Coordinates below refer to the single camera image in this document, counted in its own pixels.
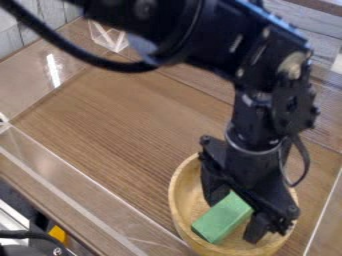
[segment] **wire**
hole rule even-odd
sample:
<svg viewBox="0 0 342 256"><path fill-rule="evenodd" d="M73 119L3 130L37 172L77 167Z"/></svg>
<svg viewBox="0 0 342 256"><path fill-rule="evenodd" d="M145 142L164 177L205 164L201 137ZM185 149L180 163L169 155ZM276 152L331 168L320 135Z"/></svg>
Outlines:
<svg viewBox="0 0 342 256"><path fill-rule="evenodd" d="M280 168L280 172L281 172L281 175L283 175L283 180L284 180L284 183L285 185L289 187L289 188L293 188L299 185L299 183L303 181L303 179L305 178L307 174L308 174L308 170L309 170L309 155L308 155L308 152L307 152L307 149L304 147L304 144L299 138L297 135L295 136L291 136L289 137L289 140L292 141L296 149L297 149L297 152L301 156L301 159L303 159L303 164L304 164L304 170L303 170L303 173L301 173L301 176L299 177L299 179L292 182L287 176L287 173L285 173L285 170L284 170L284 166L283 166L283 160L281 160L281 150L279 149L277 151L277 161L279 161L279 168Z"/></svg>
<svg viewBox="0 0 342 256"><path fill-rule="evenodd" d="M37 233L37 232L31 232L31 231L26 231L26 230L17 230L17 231L1 230L0 238L1 239L18 239L18 240L21 240L21 239L46 240L59 248L62 256L69 256L68 250L65 249L65 247L59 243L59 241L43 233Z"/></svg>
<svg viewBox="0 0 342 256"><path fill-rule="evenodd" d="M120 63L89 53L61 37L13 0L0 0L0 7L6 10L50 44L88 64L122 73L141 73L157 68L142 61L134 63Z"/></svg>

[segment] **screw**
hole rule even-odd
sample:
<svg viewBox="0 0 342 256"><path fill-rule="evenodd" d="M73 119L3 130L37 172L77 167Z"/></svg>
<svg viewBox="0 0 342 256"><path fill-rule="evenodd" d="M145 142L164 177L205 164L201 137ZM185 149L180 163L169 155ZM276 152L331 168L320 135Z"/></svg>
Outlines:
<svg viewBox="0 0 342 256"><path fill-rule="evenodd" d="M236 72L236 77L243 77L243 75L244 75L244 70L243 68L239 68Z"/></svg>
<svg viewBox="0 0 342 256"><path fill-rule="evenodd" d="M137 0L134 3L134 16L140 20L146 20L154 13L156 1L154 0Z"/></svg>
<svg viewBox="0 0 342 256"><path fill-rule="evenodd" d="M281 126L283 128L285 128L285 127L288 126L288 124L289 124L288 120L285 120L285 119L281 119L281 120L280 120L280 126Z"/></svg>
<svg viewBox="0 0 342 256"><path fill-rule="evenodd" d="M307 120L305 121L305 127L309 128L309 129L313 129L315 128L315 123L312 120Z"/></svg>
<svg viewBox="0 0 342 256"><path fill-rule="evenodd" d="M312 54L313 54L312 51L308 51L308 52L305 53L305 58L309 59L309 58L312 57Z"/></svg>
<svg viewBox="0 0 342 256"><path fill-rule="evenodd" d="M300 70L300 65L297 63L293 63L289 67L288 67L288 78L291 80L296 80L300 77L301 74L301 70Z"/></svg>
<svg viewBox="0 0 342 256"><path fill-rule="evenodd" d="M201 146L206 145L209 143L209 137L206 135L201 136L198 143Z"/></svg>
<svg viewBox="0 0 342 256"><path fill-rule="evenodd" d="M57 247L54 250L53 250L53 256L59 256L62 255L62 252L61 252L61 249Z"/></svg>
<svg viewBox="0 0 342 256"><path fill-rule="evenodd" d="M287 207L287 213L293 218L296 218L299 216L299 209L297 209L297 207L293 204Z"/></svg>
<svg viewBox="0 0 342 256"><path fill-rule="evenodd" d="M320 110L316 106L311 107L311 114L315 115L315 116L320 115Z"/></svg>
<svg viewBox="0 0 342 256"><path fill-rule="evenodd" d="M309 85L311 88L308 89L308 95L309 95L309 98L313 99L315 96L316 96L316 93L315 93L315 89L312 88L312 85Z"/></svg>
<svg viewBox="0 0 342 256"><path fill-rule="evenodd" d="M261 31L261 36L263 36L263 38L264 38L264 39L268 38L268 37L269 37L269 34L271 34L269 29L268 29L268 28L264 28L263 31Z"/></svg>

